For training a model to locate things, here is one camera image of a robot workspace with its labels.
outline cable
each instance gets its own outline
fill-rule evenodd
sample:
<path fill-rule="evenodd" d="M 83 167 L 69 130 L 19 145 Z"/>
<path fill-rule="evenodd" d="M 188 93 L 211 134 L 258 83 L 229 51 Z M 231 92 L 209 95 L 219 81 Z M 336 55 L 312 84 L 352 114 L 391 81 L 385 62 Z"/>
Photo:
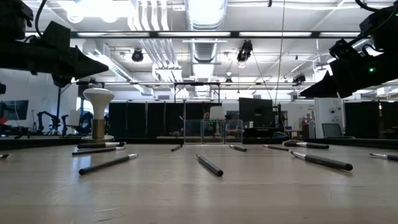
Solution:
<path fill-rule="evenodd" d="M 37 14 L 36 14 L 36 18 L 35 18 L 35 28 L 36 28 L 36 32 L 38 33 L 38 35 L 40 37 L 43 36 L 43 34 L 41 33 L 41 31 L 39 31 L 39 19 L 40 19 L 40 15 L 43 11 L 44 5 L 47 2 L 47 0 L 43 0 L 42 3 L 39 6 L 39 10 L 37 10 Z"/>
<path fill-rule="evenodd" d="M 359 34 L 355 39 L 353 39 L 352 41 L 348 42 L 348 45 L 353 45 L 355 43 L 357 43 L 357 41 L 371 35 L 373 32 L 375 32 L 376 30 L 380 29 L 382 26 L 384 26 L 393 16 L 395 16 L 398 12 L 398 3 L 396 4 L 396 7 L 394 8 L 393 12 L 391 13 L 391 15 L 380 25 L 378 25 L 377 27 L 373 28 L 373 29 L 369 29 L 361 34 Z"/>
<path fill-rule="evenodd" d="M 278 98 L 278 86 L 279 86 L 279 78 L 280 78 L 280 67 L 282 65 L 282 46 L 284 44 L 284 29 L 285 29 L 285 7 L 283 10 L 283 14 L 282 14 L 282 35 L 280 37 L 280 51 L 279 51 L 279 69 L 278 69 L 278 79 L 276 82 L 276 94 L 275 94 L 275 104 L 276 104 L 276 100 Z"/>
<path fill-rule="evenodd" d="M 363 8 L 363 9 L 365 9 L 365 10 L 368 10 L 368 11 L 371 11 L 371 12 L 377 12 L 378 10 L 380 10 L 380 9 L 375 9 L 375 8 L 372 8 L 372 7 L 369 7 L 369 6 L 365 5 L 363 2 L 361 2 L 361 0 L 355 0 L 355 2 L 356 2 L 361 8 Z"/>

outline ceiling light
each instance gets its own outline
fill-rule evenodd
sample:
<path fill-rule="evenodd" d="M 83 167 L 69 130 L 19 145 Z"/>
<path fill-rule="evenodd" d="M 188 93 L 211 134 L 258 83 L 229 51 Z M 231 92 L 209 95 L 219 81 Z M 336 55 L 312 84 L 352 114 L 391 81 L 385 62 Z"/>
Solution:
<path fill-rule="evenodd" d="M 321 32 L 320 37 L 356 37 L 360 32 Z"/>
<path fill-rule="evenodd" d="M 191 31 L 191 32 L 159 32 L 159 37 L 229 37 L 230 32 L 202 32 L 202 31 Z"/>
<path fill-rule="evenodd" d="M 282 32 L 240 32 L 240 37 L 281 37 Z M 283 32 L 284 37 L 309 37 L 311 32 Z"/>
<path fill-rule="evenodd" d="M 225 44 L 227 40 L 182 40 L 184 44 Z"/>
<path fill-rule="evenodd" d="M 77 32 L 79 37 L 149 37 L 148 32 Z"/>

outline white lamp shade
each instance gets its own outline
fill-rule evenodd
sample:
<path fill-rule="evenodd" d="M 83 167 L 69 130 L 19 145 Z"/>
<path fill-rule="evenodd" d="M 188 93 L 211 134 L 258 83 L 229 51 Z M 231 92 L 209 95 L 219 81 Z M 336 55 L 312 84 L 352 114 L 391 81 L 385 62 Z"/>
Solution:
<path fill-rule="evenodd" d="M 212 106 L 210 108 L 210 119 L 225 119 L 224 108 L 222 106 Z"/>
<path fill-rule="evenodd" d="M 113 92 L 102 88 L 90 88 L 85 90 L 83 95 L 93 105 L 94 119 L 104 119 L 105 107 L 114 98 Z"/>

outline computer monitor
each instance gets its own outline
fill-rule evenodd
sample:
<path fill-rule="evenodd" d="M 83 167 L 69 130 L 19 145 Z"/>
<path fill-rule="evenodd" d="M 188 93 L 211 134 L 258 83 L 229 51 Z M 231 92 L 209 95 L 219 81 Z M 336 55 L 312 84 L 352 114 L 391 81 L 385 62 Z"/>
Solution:
<path fill-rule="evenodd" d="M 323 123 L 322 124 L 323 137 L 325 138 L 340 138 L 343 137 L 340 124 L 337 123 Z"/>
<path fill-rule="evenodd" d="M 239 98 L 239 118 L 243 122 L 253 122 L 253 127 L 275 127 L 272 100 Z"/>

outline spotlight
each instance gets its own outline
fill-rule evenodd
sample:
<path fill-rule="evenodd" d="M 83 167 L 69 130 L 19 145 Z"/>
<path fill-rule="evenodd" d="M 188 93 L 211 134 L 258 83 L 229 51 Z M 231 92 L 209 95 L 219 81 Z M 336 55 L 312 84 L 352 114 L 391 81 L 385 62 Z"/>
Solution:
<path fill-rule="evenodd" d="M 301 84 L 302 82 L 305 82 L 305 75 L 302 73 L 293 78 L 293 83 Z"/>
<path fill-rule="evenodd" d="M 142 49 L 135 49 L 131 59 L 133 62 L 141 62 L 144 59 L 144 55 L 142 54 Z"/>
<path fill-rule="evenodd" d="M 238 57 L 236 58 L 238 60 L 238 64 L 239 64 L 240 68 L 243 68 L 244 66 L 246 66 L 246 61 L 251 56 L 252 51 L 253 51 L 253 45 L 252 45 L 251 41 L 244 40 L 241 50 L 239 50 Z"/>

